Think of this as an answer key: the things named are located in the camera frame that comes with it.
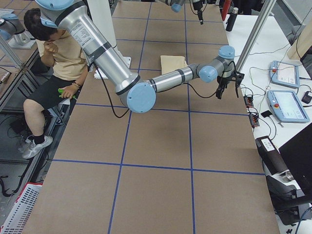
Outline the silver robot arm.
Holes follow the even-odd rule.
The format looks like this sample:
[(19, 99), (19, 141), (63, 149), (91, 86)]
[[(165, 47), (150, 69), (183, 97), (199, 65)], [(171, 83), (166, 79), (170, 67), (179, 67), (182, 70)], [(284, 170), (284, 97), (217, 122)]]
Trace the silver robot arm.
[(68, 31), (108, 78), (123, 106), (138, 114), (154, 108), (159, 93), (200, 79), (216, 85), (234, 73), (234, 48), (224, 38), (210, 43), (211, 26), (224, 32), (221, 16), (199, 21), (190, 3), (174, 12), (161, 1), (39, 0), (41, 22)]
[[(187, 2), (186, 0), (160, 0), (159, 2), (166, 4), (167, 6), (170, 6), (171, 10), (175, 13), (178, 13), (182, 6)], [(198, 17), (199, 23), (201, 25), (204, 24), (203, 19), (203, 11), (205, 10), (204, 0), (189, 0), (189, 5), (191, 8), (191, 12)]]

